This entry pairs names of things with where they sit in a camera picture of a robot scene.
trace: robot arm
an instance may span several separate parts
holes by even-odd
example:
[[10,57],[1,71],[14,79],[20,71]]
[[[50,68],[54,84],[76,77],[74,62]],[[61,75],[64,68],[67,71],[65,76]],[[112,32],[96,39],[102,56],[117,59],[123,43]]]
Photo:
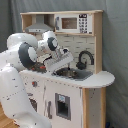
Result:
[[0,53],[0,99],[4,113],[20,128],[51,128],[50,121],[32,107],[19,71],[31,67],[37,59],[36,38],[30,34],[11,35],[8,50]]
[[73,61],[72,54],[67,49],[60,49],[55,34],[52,31],[43,34],[44,40],[38,41],[37,54],[51,54],[44,65],[47,72],[54,72],[56,69]]

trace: backsplash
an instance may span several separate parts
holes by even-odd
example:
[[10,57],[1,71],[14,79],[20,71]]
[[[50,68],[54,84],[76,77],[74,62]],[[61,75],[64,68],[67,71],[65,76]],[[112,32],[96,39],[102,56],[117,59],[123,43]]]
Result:
[[[56,37],[61,48],[69,48],[69,50],[71,51],[74,57],[74,62],[71,62],[72,68],[76,68],[76,63],[78,62],[78,57],[81,51],[87,50],[94,57],[95,37],[86,37],[79,35],[56,35]],[[48,56],[49,55],[39,57],[38,62],[42,62]],[[85,61],[87,61],[86,69],[94,72],[94,65],[91,65],[91,60],[89,56],[84,54],[82,56],[82,62],[85,63]]]

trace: gray curtain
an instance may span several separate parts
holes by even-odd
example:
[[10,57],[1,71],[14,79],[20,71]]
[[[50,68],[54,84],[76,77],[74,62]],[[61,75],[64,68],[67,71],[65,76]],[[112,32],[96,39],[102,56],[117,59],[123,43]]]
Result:
[[7,49],[7,38],[12,33],[11,1],[3,0],[0,3],[0,52]]
[[103,70],[116,80],[107,87],[107,121],[128,128],[128,0],[11,0],[14,32],[21,12],[104,10]]

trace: wooden floor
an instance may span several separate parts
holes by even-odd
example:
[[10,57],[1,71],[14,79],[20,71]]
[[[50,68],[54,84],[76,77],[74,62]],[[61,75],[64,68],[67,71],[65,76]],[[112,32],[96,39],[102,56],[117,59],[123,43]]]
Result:
[[5,116],[1,104],[0,104],[0,128],[18,128],[18,126],[13,123],[13,120]]

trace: toy kitchen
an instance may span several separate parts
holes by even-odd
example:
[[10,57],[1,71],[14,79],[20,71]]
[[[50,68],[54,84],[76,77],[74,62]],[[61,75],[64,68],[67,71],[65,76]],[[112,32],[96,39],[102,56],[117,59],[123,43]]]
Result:
[[23,32],[40,41],[43,32],[51,30],[60,48],[73,56],[70,63],[60,58],[65,65],[51,74],[43,66],[49,54],[39,56],[32,69],[20,72],[32,106],[49,118],[52,128],[105,128],[106,86],[115,77],[102,71],[102,13],[21,13]]

